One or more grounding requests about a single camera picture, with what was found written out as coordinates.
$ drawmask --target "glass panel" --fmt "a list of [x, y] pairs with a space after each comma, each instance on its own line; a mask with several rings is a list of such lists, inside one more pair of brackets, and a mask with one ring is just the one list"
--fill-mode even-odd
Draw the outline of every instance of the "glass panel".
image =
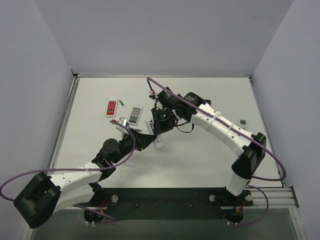
[[[225, 220], [124, 220], [86, 226], [83, 210], [66, 209], [33, 231], [32, 240], [296, 240], [288, 209], [270, 209], [251, 226], [227, 226]], [[246, 209], [243, 222], [259, 218], [263, 209]]]

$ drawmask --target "white wall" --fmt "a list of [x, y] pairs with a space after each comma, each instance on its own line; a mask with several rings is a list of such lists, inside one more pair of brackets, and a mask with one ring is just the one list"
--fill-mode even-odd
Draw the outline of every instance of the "white wall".
[[320, 236], [319, 13], [319, 0], [295, 0], [253, 74], [270, 141], [310, 240]]
[[[32, 0], [0, 4], [0, 183], [47, 167], [72, 83], [72, 73]], [[15, 198], [26, 181], [4, 189]], [[20, 239], [22, 217], [0, 199], [0, 239]]]
[[244, 76], [293, 0], [34, 0], [74, 73]]

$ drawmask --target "cable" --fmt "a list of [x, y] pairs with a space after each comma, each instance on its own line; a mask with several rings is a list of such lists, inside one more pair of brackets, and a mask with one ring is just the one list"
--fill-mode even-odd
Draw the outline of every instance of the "cable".
[[259, 217], [258, 219], [254, 220], [254, 221], [245, 222], [245, 223], [238, 223], [237, 226], [239, 226], [239, 227], [244, 227], [244, 226], [249, 226], [249, 225], [255, 224], [255, 223], [261, 221], [262, 219], [264, 219], [268, 215], [268, 212], [269, 212], [269, 200], [268, 200], [268, 197], [265, 194], [265, 192], [256, 186], [252, 186], [252, 185], [247, 185], [247, 186], [249, 188], [257, 189], [259, 192], [261, 192], [263, 194], [265, 201], [266, 201], [266, 209], [265, 209], [263, 216]]
[[98, 214], [98, 215], [104, 216], [105, 218], [110, 219], [110, 220], [105, 220], [105, 221], [101, 221], [101, 222], [95, 222], [94, 225], [118, 222], [118, 220], [115, 219], [114, 217], [109, 216], [109, 215], [107, 215], [107, 214], [105, 214], [105, 213], [102, 213], [102, 212], [93, 210], [93, 209], [91, 209], [91, 208], [88, 208], [88, 207], [85, 207], [85, 206], [81, 206], [81, 205], [79, 205], [79, 204], [75, 204], [75, 205], [73, 205], [73, 206], [74, 206], [75, 208], [84, 209], [84, 210], [87, 210], [87, 211], [89, 211], [89, 212], [92, 212], [92, 213], [95, 213], [95, 214]]
[[190, 131], [182, 131], [181, 129], [179, 129], [178, 126], [176, 126], [176, 129], [178, 129], [178, 130], [179, 130], [180, 132], [182, 132], [182, 133], [189, 134], [189, 133], [191, 133], [191, 132], [195, 129], [195, 125], [192, 124], [192, 128], [191, 128]]
[[[90, 168], [90, 171], [104, 171], [104, 170], [113, 169], [115, 167], [118, 167], [121, 164], [124, 164], [132, 156], [132, 154], [135, 151], [136, 139], [135, 139], [135, 136], [133, 135], [133, 133], [126, 126], [123, 126], [122, 124], [120, 124], [118, 122], [110, 121], [110, 123], [119, 125], [120, 127], [124, 128], [127, 131], [127, 133], [130, 135], [130, 137], [132, 138], [132, 141], [133, 141], [132, 150], [129, 153], [129, 155], [122, 162], [120, 162], [120, 163], [118, 163], [116, 165], [113, 165], [113, 166], [108, 166], [108, 167], [103, 167], [103, 168]], [[2, 190], [3, 190], [5, 185], [7, 185], [8, 183], [10, 183], [11, 181], [13, 181], [13, 180], [15, 180], [17, 178], [20, 178], [22, 176], [29, 175], [29, 174], [40, 173], [40, 172], [65, 172], [65, 171], [85, 172], [85, 171], [87, 171], [87, 169], [86, 168], [48, 168], [48, 169], [39, 169], [39, 170], [32, 170], [32, 171], [27, 171], [27, 172], [24, 172], [24, 173], [20, 173], [20, 174], [18, 174], [16, 176], [11, 177], [10, 179], [5, 181], [0, 186], [0, 197], [2, 197], [5, 200], [11, 201], [11, 202], [14, 201], [13, 198], [5, 196], [3, 194], [3, 192], [2, 192]]]
[[100, 204], [100, 213], [103, 213], [104, 214], [104, 211], [102, 210], [102, 208], [106, 205], [106, 201], [107, 201], [107, 198], [105, 197], [104, 198], [104, 201]]
[[[167, 91], [169, 94], [171, 94], [173, 97], [175, 97], [176, 99], [179, 99], [181, 102], [187, 104], [188, 106], [196, 109], [197, 111], [207, 115], [210, 118], [213, 118], [214, 116], [211, 115], [210, 113], [202, 110], [201, 108], [193, 105], [192, 103], [188, 102], [187, 100], [183, 99], [182, 97], [177, 96], [176, 94], [174, 94], [172, 91], [170, 91], [169, 89], [165, 88], [164, 86], [162, 86], [160, 83], [156, 82], [155, 80], [153, 80], [150, 77], [146, 78], [146, 81], [148, 82], [148, 84], [150, 84], [150, 82], [153, 82], [155, 85], [157, 85], [158, 87], [162, 88], [163, 90]], [[215, 120], [217, 120], [219, 123], [221, 123], [222, 125], [224, 125], [227, 128], [230, 128], [230, 125], [227, 124], [225, 121], [221, 120], [220, 118], [216, 117]], [[259, 142], [257, 142], [256, 140], [248, 137], [247, 135], [243, 134], [242, 132], [234, 129], [233, 127], [230, 128], [231, 131], [235, 132], [236, 134], [244, 137], [245, 139], [251, 141], [252, 143], [256, 144], [257, 146], [259, 146], [260, 148], [262, 148], [266, 153], [268, 153], [275, 161], [277, 164], [279, 164], [280, 168], [282, 169], [282, 177], [281, 178], [264, 178], [264, 177], [259, 177], [259, 176], [253, 176], [252, 178], [254, 179], [259, 179], [259, 180], [264, 180], [264, 181], [270, 181], [270, 182], [277, 182], [277, 181], [282, 181], [286, 178], [287, 176], [287, 172], [285, 169], [285, 166], [282, 164], [282, 162], [276, 157], [276, 155], [274, 155], [269, 149], [267, 149], [265, 146], [263, 146], [262, 144], [260, 144]]]
[[177, 121], [175, 122], [175, 127], [176, 127], [176, 129], [178, 129], [180, 132], [183, 132], [183, 133], [185, 133], [185, 134], [191, 133], [191, 132], [194, 130], [194, 128], [195, 128], [195, 125], [192, 123], [192, 124], [191, 124], [191, 125], [192, 125], [192, 128], [191, 128], [190, 131], [182, 131], [182, 130], [179, 129], [179, 127], [180, 127], [180, 126], [183, 126], [183, 125], [186, 125], [186, 124], [189, 124], [190, 122], [184, 122], [184, 123], [181, 123], [181, 124], [178, 124], [178, 122], [179, 122], [179, 120], [177, 120]]

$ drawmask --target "black cable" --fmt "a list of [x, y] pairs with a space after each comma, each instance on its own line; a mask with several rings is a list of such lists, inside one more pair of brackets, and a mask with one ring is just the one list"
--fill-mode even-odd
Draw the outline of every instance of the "black cable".
[[179, 125], [176, 125], [176, 129], [178, 129], [180, 132], [183, 132], [183, 133], [185, 133], [185, 134], [189, 134], [189, 133], [191, 133], [194, 129], [195, 129], [195, 125], [192, 123], [192, 128], [191, 128], [191, 131], [182, 131], [182, 130], [180, 130], [179, 129], [179, 127], [178, 127]]
[[181, 124], [176, 124], [175, 126], [176, 126], [176, 127], [180, 127], [180, 126], [183, 126], [183, 125], [186, 125], [186, 124], [189, 124], [189, 122], [184, 122], [184, 123], [181, 123]]

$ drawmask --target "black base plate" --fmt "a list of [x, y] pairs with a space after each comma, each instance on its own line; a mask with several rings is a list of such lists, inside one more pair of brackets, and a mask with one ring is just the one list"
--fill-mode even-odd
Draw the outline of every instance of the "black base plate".
[[[117, 195], [117, 202], [112, 196]], [[242, 199], [225, 188], [103, 188], [84, 206], [98, 207], [107, 197], [106, 214], [118, 220], [209, 220], [222, 219], [220, 207], [241, 206]], [[252, 206], [252, 201], [245, 201]]]

